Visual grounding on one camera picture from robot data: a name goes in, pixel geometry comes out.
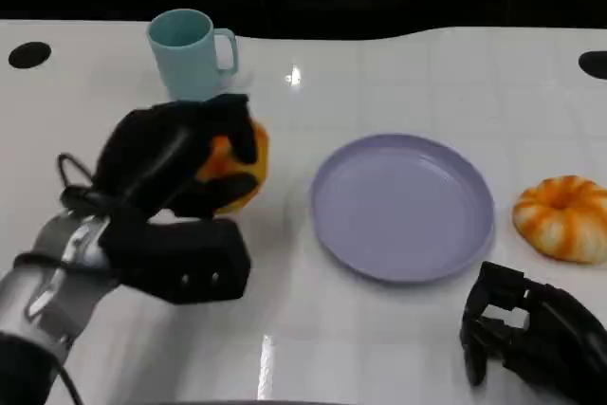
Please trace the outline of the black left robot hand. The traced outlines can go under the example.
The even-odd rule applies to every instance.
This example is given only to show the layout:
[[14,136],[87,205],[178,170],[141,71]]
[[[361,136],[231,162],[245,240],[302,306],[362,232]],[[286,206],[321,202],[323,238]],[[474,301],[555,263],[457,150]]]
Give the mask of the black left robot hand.
[[266,177],[268,136],[245,94],[130,112],[101,150],[94,188],[151,218],[212,218],[247,204]]

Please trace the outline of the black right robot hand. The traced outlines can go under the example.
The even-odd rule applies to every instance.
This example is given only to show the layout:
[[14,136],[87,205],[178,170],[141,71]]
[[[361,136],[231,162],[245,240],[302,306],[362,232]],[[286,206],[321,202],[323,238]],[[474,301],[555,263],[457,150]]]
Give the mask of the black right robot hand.
[[578,404],[606,402],[606,328],[567,291],[485,261],[468,295],[460,342],[471,387],[498,359],[525,383]]

